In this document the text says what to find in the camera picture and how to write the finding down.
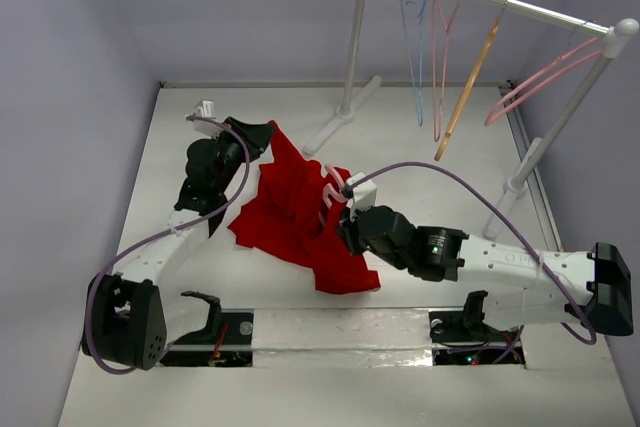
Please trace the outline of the thick pink plastic hanger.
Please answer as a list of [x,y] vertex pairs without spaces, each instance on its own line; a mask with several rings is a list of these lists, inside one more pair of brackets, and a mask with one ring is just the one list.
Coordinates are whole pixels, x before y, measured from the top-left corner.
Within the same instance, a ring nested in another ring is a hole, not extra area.
[[342,194],[342,189],[346,186],[346,183],[338,169],[330,164],[324,164],[323,167],[328,180],[322,189],[322,204],[318,218],[320,225],[325,227],[333,206],[338,205],[340,208],[344,208],[347,206],[348,199]]

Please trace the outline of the red t shirt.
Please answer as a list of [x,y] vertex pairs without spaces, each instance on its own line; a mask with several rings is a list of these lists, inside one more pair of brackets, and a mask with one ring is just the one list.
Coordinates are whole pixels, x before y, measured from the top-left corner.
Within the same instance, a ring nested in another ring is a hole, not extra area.
[[319,222],[322,189],[328,180],[323,164],[305,159],[275,121],[273,161],[259,166],[256,196],[229,224],[236,244],[257,248],[280,260],[313,271],[315,289],[343,295],[375,291],[379,275],[364,256],[352,256],[336,234],[340,212],[334,205],[325,227]]

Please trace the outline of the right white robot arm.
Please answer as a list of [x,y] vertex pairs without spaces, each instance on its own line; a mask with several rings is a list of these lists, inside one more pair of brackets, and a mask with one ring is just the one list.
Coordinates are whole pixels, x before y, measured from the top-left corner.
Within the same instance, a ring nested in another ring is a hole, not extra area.
[[423,281],[510,287],[468,294],[460,326],[473,339],[526,324],[579,322],[617,337],[634,331],[630,270],[612,244],[530,254],[457,229],[415,226],[387,206],[343,210],[336,232],[351,254],[370,252]]

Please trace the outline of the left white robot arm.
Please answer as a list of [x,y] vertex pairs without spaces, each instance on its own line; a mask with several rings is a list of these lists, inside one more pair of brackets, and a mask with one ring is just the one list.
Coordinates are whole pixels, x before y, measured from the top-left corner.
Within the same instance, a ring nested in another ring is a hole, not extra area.
[[275,125],[188,119],[204,136],[187,149],[186,178],[166,227],[119,253],[87,289],[81,348],[112,375],[149,370],[176,343],[217,343],[225,335],[218,297],[186,290],[170,300],[165,284],[218,229],[239,196],[226,193],[229,184],[267,150]]

